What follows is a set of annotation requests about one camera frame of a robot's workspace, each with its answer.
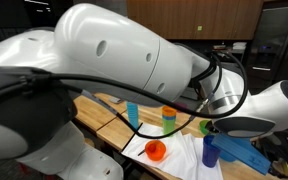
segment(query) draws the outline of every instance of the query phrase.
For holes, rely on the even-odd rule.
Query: orange cup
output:
[[[152,161],[159,161],[163,159],[165,152],[166,146],[162,141],[152,140],[145,145],[145,153]]]

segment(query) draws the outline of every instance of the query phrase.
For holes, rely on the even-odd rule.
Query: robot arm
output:
[[[69,9],[54,32],[30,31],[0,43],[0,67],[33,67],[52,73],[92,75],[120,81],[170,101],[177,99],[190,79],[209,65],[203,55],[169,43],[127,18],[90,4]],[[24,69],[23,72],[10,70],[10,73],[30,72]],[[242,96],[242,77],[227,69],[223,69],[222,75],[219,89],[209,102],[211,114],[227,112]],[[212,92],[218,76],[217,69],[201,81],[206,94]],[[0,87],[6,88],[3,84],[9,80],[6,77],[9,78],[0,74]],[[141,105],[160,105],[107,84],[63,82]],[[92,173],[103,172],[90,171],[92,161],[88,160],[94,159],[95,151],[84,145],[82,134],[69,122],[76,111],[67,96],[65,91],[51,89],[31,97],[19,95],[0,101],[0,159],[17,158],[45,174],[59,174],[64,179],[86,179]],[[44,105],[46,101],[50,102],[48,106]],[[288,82],[283,81],[257,96],[248,94],[239,111],[213,119],[213,123],[229,135],[249,137],[287,129],[287,118]]]
[[[169,43],[127,18],[90,4],[69,9],[54,32],[30,31],[0,43],[0,66],[28,66],[53,73],[108,78],[170,101],[177,99],[190,79],[202,73],[209,64],[203,55]],[[214,89],[218,76],[217,69],[201,81],[206,94]],[[66,83],[141,105],[160,105],[137,93],[106,84]],[[223,69],[219,89],[209,102],[210,113],[219,114],[232,109],[242,95],[243,85],[244,80],[238,73]],[[213,119],[214,125],[225,133],[242,137],[288,128],[288,121],[282,121],[288,117],[288,98],[281,87],[275,85],[265,92],[257,96],[248,94],[238,112],[226,118]],[[274,101],[278,99],[280,105],[275,106],[277,103]],[[284,112],[284,116],[274,115],[273,109]]]

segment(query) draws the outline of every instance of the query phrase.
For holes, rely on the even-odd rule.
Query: black cable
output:
[[[198,113],[198,112],[183,108],[183,107],[181,107],[179,105],[174,104],[173,102],[165,100],[165,99],[163,99],[163,98],[161,98],[161,97],[159,97],[159,96],[157,96],[155,94],[149,93],[149,92],[144,91],[142,89],[139,89],[137,87],[134,87],[134,86],[131,86],[131,85],[128,85],[128,84],[125,84],[125,83],[121,83],[121,82],[118,82],[118,81],[101,78],[101,77],[95,77],[95,76],[89,76],[89,75],[79,75],[79,74],[50,74],[49,78],[53,79],[53,80],[61,80],[61,79],[66,79],[66,80],[84,80],[84,81],[94,81],[94,82],[100,82],[100,83],[104,83],[104,84],[109,84],[109,85],[113,85],[113,86],[116,86],[116,87],[120,87],[120,88],[123,88],[123,89],[130,90],[130,91],[133,91],[133,92],[137,92],[137,93],[142,94],[142,95],[144,95],[146,97],[150,97],[150,98],[152,98],[152,99],[154,99],[154,100],[156,100],[156,101],[158,101],[158,102],[160,102],[162,104],[168,105],[168,106],[170,106],[172,108],[175,108],[175,109],[177,109],[179,111],[182,111],[184,113],[187,113],[187,114],[190,114],[190,115],[193,115],[193,116],[198,116],[198,117],[203,117],[203,118],[223,118],[223,117],[229,116],[229,115],[233,114],[234,112],[236,112],[242,106],[242,104],[244,103],[244,101],[246,99],[246,96],[247,96],[247,83],[246,83],[247,77],[246,77],[246,72],[243,69],[242,64],[236,58],[234,59],[234,61],[236,61],[236,63],[240,66],[241,71],[242,71],[243,79],[245,79],[245,81],[244,81],[244,90],[243,90],[243,94],[241,96],[240,101],[235,105],[235,107],[232,108],[231,110],[225,112],[225,113],[222,113],[222,114]]]
[[[24,89],[24,86],[22,84],[15,83],[12,86],[8,86],[4,89],[0,89],[0,97],[5,96],[5,95],[10,94],[10,93],[13,93],[13,92],[16,92],[16,91],[19,91],[19,90],[22,90],[22,89]]]
[[[52,85],[52,87],[55,88],[64,88],[64,89],[69,89],[73,92],[76,93],[82,93],[83,89],[71,86],[71,85],[67,85],[67,84],[56,84],[56,85]],[[137,129],[135,129],[130,123],[129,121],[127,121],[117,110],[115,110],[113,107],[111,107],[110,105],[108,105],[107,103],[105,103],[104,101],[97,101],[95,100],[96,103],[102,105],[104,108],[106,108],[107,110],[109,110],[110,112],[112,112],[113,114],[115,114],[119,119],[121,119],[123,121],[124,124],[126,124],[133,132],[134,134],[136,134],[137,136],[141,137],[141,138],[146,138],[146,139],[162,139],[162,138],[166,138],[169,137],[175,133],[177,133],[178,131],[182,130],[184,127],[186,127],[191,120],[188,120],[187,122],[185,122],[182,126],[180,126],[179,128],[173,130],[172,132],[162,135],[162,136],[149,136],[149,135],[145,135],[145,134],[141,134],[138,132]]]
[[[219,60],[219,58],[217,57],[216,54],[213,54],[212,56],[216,62],[217,62],[217,65],[218,65],[218,80],[217,80],[217,83],[212,91],[213,94],[215,94],[215,92],[217,91],[217,89],[219,88],[220,84],[221,84],[221,81],[222,81],[222,63],[221,61]]]
[[[11,83],[11,84],[8,84],[8,85],[5,85],[5,86],[2,86],[0,87],[0,91],[3,90],[3,89],[6,89],[6,88],[9,88],[9,87],[12,87],[12,86],[15,86],[15,85],[18,85],[18,84],[21,84],[22,82],[19,80],[17,82],[14,82],[14,83]]]
[[[216,63],[214,63],[214,61],[212,61],[212,59],[209,59],[207,58],[204,54],[196,51],[195,49],[189,47],[189,46],[186,46],[184,44],[181,44],[181,43],[174,43],[175,45],[178,45],[178,46],[182,46],[188,50],[190,50],[192,53],[196,54],[197,56],[199,57],[202,57],[204,58],[205,60],[209,60],[210,61],[210,64],[209,66],[199,75],[197,75],[196,77],[194,77],[193,79],[195,80],[202,80],[206,77],[208,77],[209,75],[213,74],[213,72],[215,71],[216,69]]]
[[[200,95],[200,93],[199,93],[200,90],[198,90],[198,92],[197,92],[197,87],[196,87],[196,84],[195,84],[195,80],[194,80],[194,79],[192,80],[192,86],[193,86],[193,90],[195,91],[196,96],[197,96],[196,100],[198,101],[198,100],[200,99],[201,95]]]

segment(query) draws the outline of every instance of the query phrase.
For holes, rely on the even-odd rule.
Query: blue cup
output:
[[[207,135],[203,138],[202,162],[205,166],[212,168],[215,166],[221,150],[212,145],[214,135]]]
[[[137,129],[138,128],[138,107],[137,104],[131,102],[126,102],[128,119],[131,125]]]

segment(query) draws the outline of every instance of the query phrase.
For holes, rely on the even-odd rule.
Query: refrigerator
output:
[[[288,80],[288,7],[263,9],[246,69],[253,94]]]

